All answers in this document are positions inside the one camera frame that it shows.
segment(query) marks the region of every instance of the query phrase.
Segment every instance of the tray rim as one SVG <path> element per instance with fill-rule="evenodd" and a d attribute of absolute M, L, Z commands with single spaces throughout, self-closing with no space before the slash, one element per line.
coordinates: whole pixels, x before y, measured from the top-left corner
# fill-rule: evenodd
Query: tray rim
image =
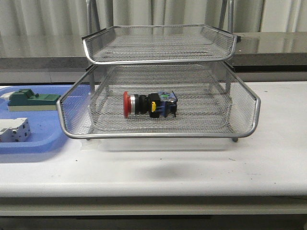
<path fill-rule="evenodd" d="M 88 47 L 86 45 L 86 41 L 89 39 L 93 39 L 97 36 L 100 36 L 102 34 L 105 34 L 109 32 L 113 28 L 160 28 L 160 27 L 192 27 L 192 26 L 202 26 L 202 27 L 207 27 L 216 30 L 218 33 L 222 34 L 230 34 L 234 36 L 234 41 L 231 49 L 231 53 L 228 56 L 225 57 L 220 57 L 220 58 L 190 58 L 190 59 L 160 59 L 160 60 L 137 60 L 137 61 L 107 61 L 107 62 L 100 62 L 100 61 L 94 61 L 90 54 Z M 104 28 L 100 31 L 97 31 L 93 34 L 87 35 L 85 37 L 82 37 L 82 44 L 84 47 L 85 55 L 87 59 L 92 62 L 95 65 L 123 65 L 123 64 L 150 64 L 150 63 L 175 63 L 175 62 L 201 62 L 201 61 L 224 61 L 232 58 L 235 54 L 235 49 L 236 49 L 236 41 L 237 41 L 237 35 L 232 34 L 228 31 L 213 27 L 213 26 L 208 26 L 204 24 L 181 24 L 181 25 L 139 25 L 139 26 L 134 26 L 134 25 L 123 25 L 123 26 L 111 26 L 109 28 Z"/>
<path fill-rule="evenodd" d="M 57 101 L 57 111 L 59 114 L 59 121 L 63 132 L 72 139 L 107 139 L 107 138 L 245 138 L 250 136 L 257 128 L 259 115 L 260 115 L 260 104 L 261 99 L 249 88 L 234 72 L 223 62 L 217 62 L 223 65 L 228 72 L 235 78 L 249 93 L 256 98 L 254 116 L 252 127 L 248 132 L 245 133 L 114 133 L 114 134 L 73 134 L 66 130 L 66 125 L 63 117 L 63 110 L 61 107 L 61 101 L 66 97 L 73 88 L 75 88 L 85 77 L 94 71 L 98 66 L 92 65 L 82 76 L 75 82 L 71 88 L 63 94 Z"/>

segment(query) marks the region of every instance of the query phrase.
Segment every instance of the wire mesh tray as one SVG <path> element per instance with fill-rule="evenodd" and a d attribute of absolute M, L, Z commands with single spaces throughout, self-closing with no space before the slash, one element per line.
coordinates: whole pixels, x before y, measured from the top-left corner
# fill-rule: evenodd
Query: wire mesh tray
<path fill-rule="evenodd" d="M 83 38 L 99 65 L 226 60 L 235 45 L 234 34 L 206 25 L 113 26 Z"/>
<path fill-rule="evenodd" d="M 177 95 L 177 115 L 123 115 L 123 92 Z M 57 103 L 71 138 L 217 137 L 253 133 L 260 99 L 222 62 L 92 66 Z"/>

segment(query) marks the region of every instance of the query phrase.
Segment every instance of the gray countertop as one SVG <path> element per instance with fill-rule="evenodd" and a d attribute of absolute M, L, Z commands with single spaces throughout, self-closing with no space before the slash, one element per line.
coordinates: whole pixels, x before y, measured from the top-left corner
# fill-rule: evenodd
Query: gray countertop
<path fill-rule="evenodd" d="M 237 33 L 233 66 L 306 65 L 307 32 Z M 88 66 L 81 35 L 0 36 L 0 69 L 80 69 Z"/>

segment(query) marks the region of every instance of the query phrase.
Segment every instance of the blue plastic tray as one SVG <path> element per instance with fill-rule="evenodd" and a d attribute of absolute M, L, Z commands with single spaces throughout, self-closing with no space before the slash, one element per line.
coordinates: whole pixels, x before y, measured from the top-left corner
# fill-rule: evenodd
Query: blue plastic tray
<path fill-rule="evenodd" d="M 71 85 L 26 85 L 11 86 L 0 90 L 0 95 L 20 89 L 32 89 L 34 93 L 64 94 Z M 7 101 L 0 99 L 0 119 L 27 117 L 31 136 L 25 142 L 0 143 L 0 154 L 40 153 L 60 148 L 67 140 L 59 124 L 59 115 L 55 111 L 10 112 Z"/>

